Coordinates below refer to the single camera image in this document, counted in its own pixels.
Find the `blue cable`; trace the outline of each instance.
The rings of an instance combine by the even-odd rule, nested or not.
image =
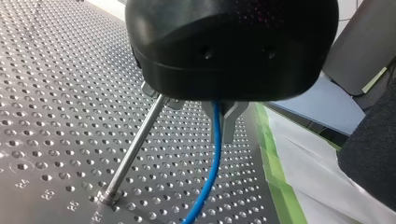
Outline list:
[[[215,131],[215,156],[213,158],[212,168],[210,169],[209,178],[207,179],[204,187],[202,188],[201,194],[198,196],[195,201],[194,206],[190,210],[189,214],[186,216],[183,224],[192,224],[195,219],[200,215],[202,208],[205,205],[205,201],[209,196],[210,190],[212,190],[212,186],[215,183],[215,180],[218,176],[218,170],[220,165],[221,158],[221,129],[220,129],[220,105],[219,102],[214,102],[214,131]]]

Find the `perforated metal plate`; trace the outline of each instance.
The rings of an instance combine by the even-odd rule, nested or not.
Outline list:
[[[198,103],[165,108],[108,207],[153,100],[123,27],[74,1],[0,1],[0,223],[179,223],[211,166]],[[237,121],[198,223],[277,223],[257,143]]]

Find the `engraved number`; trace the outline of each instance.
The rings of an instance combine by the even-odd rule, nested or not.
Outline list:
[[[78,207],[78,203],[71,201],[70,204],[67,206],[67,209],[69,209],[70,211],[76,212]]]
[[[43,198],[43,199],[49,201],[49,200],[52,198],[52,196],[53,196],[54,194],[55,194],[55,193],[54,193],[53,191],[51,191],[51,190],[49,190],[49,189],[46,189],[46,191],[44,192],[44,194],[41,195],[41,198]]]
[[[102,215],[98,212],[95,212],[95,214],[93,214],[92,220],[95,222],[100,222],[100,220],[102,219]]]
[[[21,183],[15,184],[20,189],[26,188],[27,184],[29,184],[29,180],[21,179]]]

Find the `metal probe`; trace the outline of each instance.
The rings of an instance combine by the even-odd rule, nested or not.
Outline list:
[[[166,104],[167,100],[167,97],[163,96],[162,94],[158,96],[157,101],[151,107],[145,121],[143,121],[142,126],[137,132],[134,141],[129,146],[129,149],[126,152],[125,157],[122,159],[122,162],[117,169],[117,172],[111,179],[110,184],[108,186],[105,186],[105,188],[101,192],[99,192],[98,198],[100,202],[105,204],[113,204],[120,197],[119,187],[124,180],[126,174],[128,173],[129,168],[134,162],[134,158],[136,158],[137,153],[142,147],[143,142],[148,136],[149,131],[151,130],[155,120],[157,120],[158,116],[163,110],[163,106]]]

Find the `black object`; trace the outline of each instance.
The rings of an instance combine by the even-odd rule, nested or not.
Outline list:
[[[338,154],[340,168],[396,211],[396,81],[370,109]]]
[[[335,37],[336,0],[129,0],[134,55],[182,100],[268,101],[308,90]]]

